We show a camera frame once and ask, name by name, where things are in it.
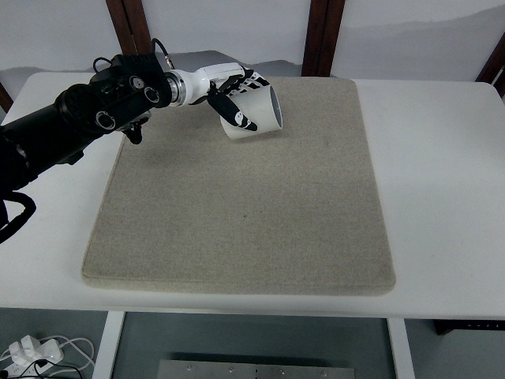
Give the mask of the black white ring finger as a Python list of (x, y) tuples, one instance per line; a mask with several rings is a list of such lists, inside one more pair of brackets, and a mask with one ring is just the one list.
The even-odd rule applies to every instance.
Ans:
[(230, 76), (224, 82), (224, 85), (235, 85), (235, 84), (237, 84), (240, 81), (244, 81), (245, 79), (255, 79), (255, 80), (258, 80), (259, 78), (264, 78), (264, 77), (262, 77), (258, 72), (254, 71), (254, 74), (251, 77), (232, 77), (232, 76)]

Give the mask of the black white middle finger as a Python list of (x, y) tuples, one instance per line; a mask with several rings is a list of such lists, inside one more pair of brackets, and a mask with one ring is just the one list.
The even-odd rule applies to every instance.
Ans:
[(248, 92), (257, 90), (263, 87), (269, 86), (271, 83), (265, 80), (264, 78), (255, 79), (245, 79), (244, 81), (240, 81), (235, 84), (232, 88), (233, 92)]

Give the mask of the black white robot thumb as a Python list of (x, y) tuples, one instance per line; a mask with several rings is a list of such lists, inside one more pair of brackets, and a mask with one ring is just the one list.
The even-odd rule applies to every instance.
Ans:
[(238, 106), (223, 92), (211, 88), (208, 92), (207, 102), (209, 105), (233, 127), (256, 132), (257, 125), (247, 118)]

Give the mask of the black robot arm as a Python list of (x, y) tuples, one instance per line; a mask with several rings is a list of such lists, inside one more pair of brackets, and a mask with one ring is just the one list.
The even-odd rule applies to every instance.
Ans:
[(268, 81), (238, 63), (193, 73), (165, 70), (154, 54), (112, 58), (88, 84), (75, 84), (49, 106), (1, 128), (1, 196), (25, 187), (56, 164), (77, 162), (96, 139), (122, 131), (137, 144), (153, 108), (207, 101), (233, 127), (259, 129), (232, 96), (265, 88)]

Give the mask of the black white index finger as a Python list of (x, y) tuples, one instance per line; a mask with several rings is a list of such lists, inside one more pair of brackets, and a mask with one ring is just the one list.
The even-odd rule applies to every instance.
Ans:
[(245, 87), (239, 87), (239, 88), (232, 88), (226, 91), (226, 95), (229, 97), (232, 96), (239, 96), (241, 94), (245, 94), (251, 91), (257, 90), (259, 87), (258, 86), (245, 86)]

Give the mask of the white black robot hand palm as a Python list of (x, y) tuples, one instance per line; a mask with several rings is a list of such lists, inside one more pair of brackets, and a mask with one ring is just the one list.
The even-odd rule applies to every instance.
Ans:
[(194, 104), (208, 94), (211, 82), (216, 86), (224, 84), (230, 78), (241, 78), (245, 70), (236, 62), (205, 66), (194, 72), (179, 71), (181, 83), (181, 104)]

